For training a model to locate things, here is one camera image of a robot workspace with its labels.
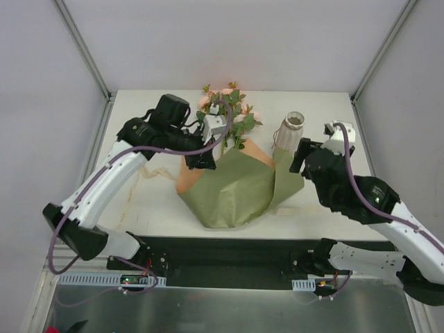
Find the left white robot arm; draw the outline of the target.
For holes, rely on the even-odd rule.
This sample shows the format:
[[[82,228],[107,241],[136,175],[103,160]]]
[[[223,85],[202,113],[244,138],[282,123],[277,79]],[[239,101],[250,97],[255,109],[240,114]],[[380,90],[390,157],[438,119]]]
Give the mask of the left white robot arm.
[[[131,232],[100,227],[99,218],[126,181],[157,153],[182,155],[190,169],[215,169],[214,136],[224,131],[226,119],[211,104],[197,129],[190,132],[185,125],[189,115],[187,101],[164,94],[143,117],[125,122],[104,161],[80,188],[61,204],[48,203],[43,209],[55,237],[84,261],[99,255],[120,257],[130,269],[141,269],[146,244]]]

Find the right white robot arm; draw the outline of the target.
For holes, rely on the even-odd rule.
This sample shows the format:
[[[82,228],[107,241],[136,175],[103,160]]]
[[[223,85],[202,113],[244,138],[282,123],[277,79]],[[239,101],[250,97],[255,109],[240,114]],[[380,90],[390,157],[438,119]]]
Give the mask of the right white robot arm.
[[[399,194],[383,180],[356,176],[351,170],[353,146],[341,140],[300,140],[290,171],[311,181],[319,203],[382,235],[388,250],[355,248],[322,238],[301,263],[312,274],[353,271],[388,280],[414,300],[443,305],[443,243],[409,211]]]

